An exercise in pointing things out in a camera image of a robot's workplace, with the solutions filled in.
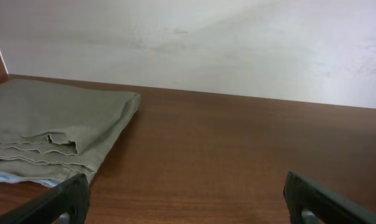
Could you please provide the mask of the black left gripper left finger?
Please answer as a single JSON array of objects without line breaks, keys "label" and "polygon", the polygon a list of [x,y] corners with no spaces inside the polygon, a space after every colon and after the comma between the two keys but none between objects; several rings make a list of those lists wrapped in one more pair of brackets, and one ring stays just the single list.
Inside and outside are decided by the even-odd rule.
[{"label": "black left gripper left finger", "polygon": [[0,216],[0,224],[52,223],[64,213],[69,223],[85,223],[90,187],[85,174],[77,174],[20,207]]}]

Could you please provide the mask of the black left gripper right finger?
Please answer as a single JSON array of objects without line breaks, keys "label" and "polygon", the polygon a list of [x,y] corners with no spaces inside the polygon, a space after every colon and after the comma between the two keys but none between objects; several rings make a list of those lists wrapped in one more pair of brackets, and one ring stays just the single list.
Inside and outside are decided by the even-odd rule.
[{"label": "black left gripper right finger", "polygon": [[376,214],[295,172],[288,172],[283,189],[293,224],[376,224]]}]

